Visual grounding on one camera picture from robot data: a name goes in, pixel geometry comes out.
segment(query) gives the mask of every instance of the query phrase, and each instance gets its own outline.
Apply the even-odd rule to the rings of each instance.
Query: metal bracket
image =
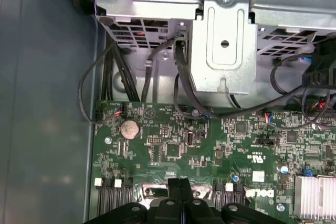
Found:
[[[256,74],[257,25],[249,0],[204,0],[193,22],[190,70],[197,91],[248,93]]]

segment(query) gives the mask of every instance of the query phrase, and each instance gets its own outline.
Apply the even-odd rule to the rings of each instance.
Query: cable clip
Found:
[[[153,67],[153,60],[147,60],[147,61],[145,61],[145,67],[152,68]]]

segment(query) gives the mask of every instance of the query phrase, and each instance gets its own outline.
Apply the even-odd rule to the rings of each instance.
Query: green circuit board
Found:
[[[183,107],[187,113],[192,109]],[[244,187],[249,207],[286,223],[298,223],[293,214],[295,176],[304,169],[315,175],[334,173],[335,130],[315,125],[277,130],[266,124],[262,113],[191,120],[169,104],[101,101],[97,107],[98,116],[118,111],[112,121],[95,128],[90,219],[126,196],[148,207],[153,198],[166,196],[167,179],[177,177],[190,180],[195,197],[214,201],[218,201],[218,185]],[[125,121],[137,125],[134,139],[121,134]],[[322,121],[334,123],[331,118]],[[273,112],[272,123],[292,127],[301,125],[303,117],[297,112]],[[286,174],[280,172],[283,167],[288,169]],[[112,189],[102,191],[103,185],[97,184],[115,178],[128,181],[132,191],[113,196]]]

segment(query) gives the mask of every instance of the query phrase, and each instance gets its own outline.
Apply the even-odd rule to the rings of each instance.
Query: integrated circuit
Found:
[[[152,145],[151,162],[159,163],[162,160],[162,146]]]
[[[181,157],[180,145],[175,143],[167,144],[166,157],[180,158]]]
[[[297,143],[298,141],[298,132],[296,131],[288,131],[287,132],[287,143]]]
[[[247,123],[246,122],[236,122],[236,133],[246,134]]]

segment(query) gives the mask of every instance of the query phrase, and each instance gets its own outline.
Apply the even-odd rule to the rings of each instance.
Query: sticker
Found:
[[[252,172],[253,182],[265,182],[265,172],[263,170],[254,170]]]

